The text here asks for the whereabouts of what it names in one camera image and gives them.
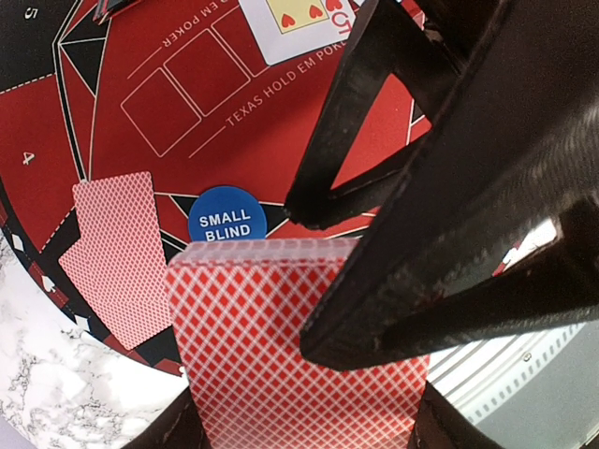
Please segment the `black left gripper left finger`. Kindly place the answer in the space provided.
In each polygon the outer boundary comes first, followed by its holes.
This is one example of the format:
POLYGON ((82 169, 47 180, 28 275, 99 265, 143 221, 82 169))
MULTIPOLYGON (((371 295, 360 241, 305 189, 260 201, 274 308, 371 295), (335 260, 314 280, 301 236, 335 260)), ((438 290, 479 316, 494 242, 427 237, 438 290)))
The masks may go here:
POLYGON ((191 391, 186 388, 124 449, 201 449, 207 435, 191 391))

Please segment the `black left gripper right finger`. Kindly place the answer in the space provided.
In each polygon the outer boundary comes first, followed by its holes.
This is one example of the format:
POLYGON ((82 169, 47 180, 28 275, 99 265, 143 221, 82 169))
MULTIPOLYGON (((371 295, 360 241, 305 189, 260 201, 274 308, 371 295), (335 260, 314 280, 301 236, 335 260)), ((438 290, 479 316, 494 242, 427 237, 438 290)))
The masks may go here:
POLYGON ((472 425, 448 400, 426 384, 415 425, 413 449, 501 449, 472 425))

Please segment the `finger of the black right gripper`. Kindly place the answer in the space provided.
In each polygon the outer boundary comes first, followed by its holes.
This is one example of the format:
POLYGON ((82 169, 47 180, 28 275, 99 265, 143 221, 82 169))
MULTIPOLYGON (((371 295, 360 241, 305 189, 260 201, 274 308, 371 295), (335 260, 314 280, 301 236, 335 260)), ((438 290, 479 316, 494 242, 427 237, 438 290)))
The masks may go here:
POLYGON ((571 107, 521 166, 376 279, 374 229, 300 334, 302 356, 366 369, 598 317, 598 99, 571 107))
POLYGON ((291 222, 324 230, 381 206, 416 144, 473 157, 496 177, 598 93, 594 1, 422 1, 423 24, 396 1, 368 1, 331 82, 285 200, 291 222))

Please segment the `red playing card deck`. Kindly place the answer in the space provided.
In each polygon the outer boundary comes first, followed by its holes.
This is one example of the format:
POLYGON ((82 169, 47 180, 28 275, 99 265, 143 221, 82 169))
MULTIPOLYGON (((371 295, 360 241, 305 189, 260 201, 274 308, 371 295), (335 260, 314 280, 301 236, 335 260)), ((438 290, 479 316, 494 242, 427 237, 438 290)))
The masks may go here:
POLYGON ((354 239, 196 242, 166 292, 213 448, 404 448, 424 393, 420 357, 338 372, 304 360, 300 330, 354 239))

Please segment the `five of hearts card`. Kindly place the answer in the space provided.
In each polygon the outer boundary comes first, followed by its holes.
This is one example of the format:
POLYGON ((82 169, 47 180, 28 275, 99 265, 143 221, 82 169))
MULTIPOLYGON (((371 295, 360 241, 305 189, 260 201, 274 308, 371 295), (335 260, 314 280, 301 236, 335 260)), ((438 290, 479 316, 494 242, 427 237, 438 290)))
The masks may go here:
POLYGON ((347 39, 356 14, 344 0, 241 0, 267 65, 347 39))

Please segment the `single red playing card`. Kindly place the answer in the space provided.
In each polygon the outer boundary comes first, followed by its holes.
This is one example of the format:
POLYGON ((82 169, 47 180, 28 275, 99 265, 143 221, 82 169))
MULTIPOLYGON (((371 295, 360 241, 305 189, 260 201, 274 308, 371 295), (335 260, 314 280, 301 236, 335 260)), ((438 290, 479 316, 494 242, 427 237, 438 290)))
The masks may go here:
POLYGON ((127 255, 109 269, 89 256, 78 239, 59 264, 98 318, 126 350, 132 350, 171 325, 165 287, 164 256, 147 265, 127 255))

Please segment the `blue small blind button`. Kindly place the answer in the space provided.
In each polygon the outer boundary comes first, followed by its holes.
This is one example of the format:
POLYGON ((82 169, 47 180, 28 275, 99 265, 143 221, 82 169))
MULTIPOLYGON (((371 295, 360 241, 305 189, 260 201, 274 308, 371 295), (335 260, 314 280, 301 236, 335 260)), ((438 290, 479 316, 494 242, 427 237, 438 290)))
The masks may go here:
POLYGON ((266 214, 257 199, 234 186, 213 187, 200 195, 188 214, 192 241, 264 239, 266 214))

